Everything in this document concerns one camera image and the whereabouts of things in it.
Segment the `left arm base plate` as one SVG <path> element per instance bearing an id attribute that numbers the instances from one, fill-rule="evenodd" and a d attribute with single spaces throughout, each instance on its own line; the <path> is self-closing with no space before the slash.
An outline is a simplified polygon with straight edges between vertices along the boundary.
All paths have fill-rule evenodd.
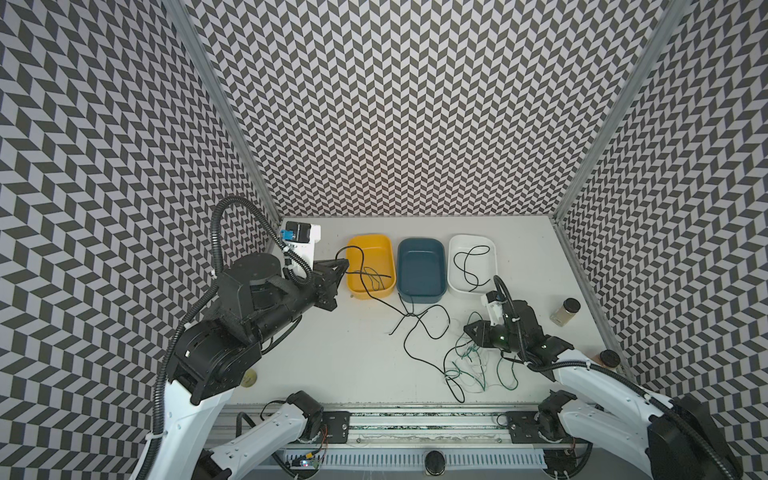
<path id="1" fill-rule="evenodd" d="M 349 438 L 350 423 L 350 411 L 324 411 L 320 420 L 317 441 L 330 445 L 346 444 Z"/>

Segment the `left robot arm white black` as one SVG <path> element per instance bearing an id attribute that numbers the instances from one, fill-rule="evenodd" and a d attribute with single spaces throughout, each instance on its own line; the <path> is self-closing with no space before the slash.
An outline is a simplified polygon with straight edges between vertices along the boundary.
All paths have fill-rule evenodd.
<path id="1" fill-rule="evenodd" d="M 283 256 L 257 252 L 224 263 L 221 220 L 228 207 L 249 210 Z M 267 459 L 294 479 L 309 479 L 332 443 L 346 440 L 348 417 L 325 413 L 304 391 L 279 401 L 269 418 L 241 413 L 236 437 L 206 441 L 219 413 L 252 367 L 280 345 L 313 308 L 332 311 L 346 259 L 316 261 L 317 225 L 292 222 L 280 234 L 250 200 L 222 199 L 211 216 L 214 280 L 179 323 L 159 367 L 152 425 L 135 479 L 241 479 Z"/>

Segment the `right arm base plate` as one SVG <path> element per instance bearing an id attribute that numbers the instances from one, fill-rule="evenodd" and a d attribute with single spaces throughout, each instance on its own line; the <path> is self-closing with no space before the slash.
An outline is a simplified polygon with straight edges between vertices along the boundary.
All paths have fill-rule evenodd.
<path id="1" fill-rule="evenodd" d="M 504 413 L 506 429 L 512 444 L 547 443 L 540 432 L 539 412 L 533 410 L 514 410 Z"/>

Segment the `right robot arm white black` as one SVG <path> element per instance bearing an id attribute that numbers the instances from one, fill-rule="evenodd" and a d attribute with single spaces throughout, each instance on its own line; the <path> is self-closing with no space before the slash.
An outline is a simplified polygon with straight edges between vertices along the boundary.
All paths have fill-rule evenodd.
<path id="1" fill-rule="evenodd" d="M 646 389 L 543 331 L 533 308 L 512 297 L 500 276 L 483 301 L 489 317 L 465 326 L 481 348 L 521 364 L 561 388 L 538 406 L 541 439 L 585 440 L 652 479 L 739 479 L 741 461 L 708 407 L 691 395 Z"/>

